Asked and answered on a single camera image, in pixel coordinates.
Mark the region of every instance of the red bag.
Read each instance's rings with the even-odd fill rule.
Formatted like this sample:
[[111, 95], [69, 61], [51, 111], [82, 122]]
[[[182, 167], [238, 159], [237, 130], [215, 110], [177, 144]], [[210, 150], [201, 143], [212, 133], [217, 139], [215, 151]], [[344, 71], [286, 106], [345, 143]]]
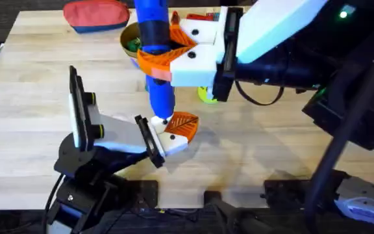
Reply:
[[126, 26], [129, 10], [115, 0], [87, 0], [68, 3], [63, 15], [77, 33], [91, 33]]

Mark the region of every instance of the wooden tabletop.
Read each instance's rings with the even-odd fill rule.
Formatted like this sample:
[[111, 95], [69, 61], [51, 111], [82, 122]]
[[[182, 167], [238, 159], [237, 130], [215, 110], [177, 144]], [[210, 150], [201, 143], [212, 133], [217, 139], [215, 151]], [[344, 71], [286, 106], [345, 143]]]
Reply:
[[[179, 8], [186, 13], [214, 8]], [[103, 114], [134, 122], [152, 117], [144, 74], [119, 44], [120, 30], [77, 34], [62, 11], [20, 12], [0, 56], [0, 209], [43, 209], [58, 173], [58, 147], [71, 132], [69, 65], [96, 92]], [[243, 84], [259, 101], [277, 88]], [[301, 112], [312, 92], [284, 97], [270, 107], [244, 100], [233, 87], [229, 101], [207, 105], [196, 88], [176, 88], [176, 111], [199, 116], [199, 130], [184, 152], [156, 169], [144, 160], [120, 172], [156, 179], [160, 207], [201, 207], [203, 192], [217, 189], [233, 205], [265, 206], [259, 194], [269, 178], [306, 178], [330, 136]], [[337, 169], [374, 182], [374, 151], [349, 144]]]

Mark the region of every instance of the yellow tennis ball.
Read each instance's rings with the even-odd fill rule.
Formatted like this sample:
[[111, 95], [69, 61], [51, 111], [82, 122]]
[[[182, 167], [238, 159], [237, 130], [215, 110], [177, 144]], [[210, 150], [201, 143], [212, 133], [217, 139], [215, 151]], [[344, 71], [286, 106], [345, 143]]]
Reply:
[[217, 103], [218, 101], [216, 99], [208, 99], [207, 98], [207, 87], [198, 87], [197, 88], [197, 93], [199, 94], [199, 98], [201, 101], [207, 104], [214, 104]]

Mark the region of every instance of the black screw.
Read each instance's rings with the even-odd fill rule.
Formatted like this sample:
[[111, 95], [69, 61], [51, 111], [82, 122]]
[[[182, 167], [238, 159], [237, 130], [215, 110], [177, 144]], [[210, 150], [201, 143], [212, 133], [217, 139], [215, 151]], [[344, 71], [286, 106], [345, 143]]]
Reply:
[[194, 59], [195, 58], [195, 53], [193, 51], [191, 52], [188, 52], [187, 56], [191, 59]]

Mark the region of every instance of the blue cylinder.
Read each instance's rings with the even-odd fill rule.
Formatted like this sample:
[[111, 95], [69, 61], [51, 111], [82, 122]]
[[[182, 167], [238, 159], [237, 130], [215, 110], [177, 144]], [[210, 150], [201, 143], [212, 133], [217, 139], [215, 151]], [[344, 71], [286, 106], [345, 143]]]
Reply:
[[[166, 0], [135, 0], [142, 51], [159, 55], [170, 50]], [[146, 76], [149, 102], [156, 116], [168, 118], [174, 112], [175, 96], [170, 82]]]

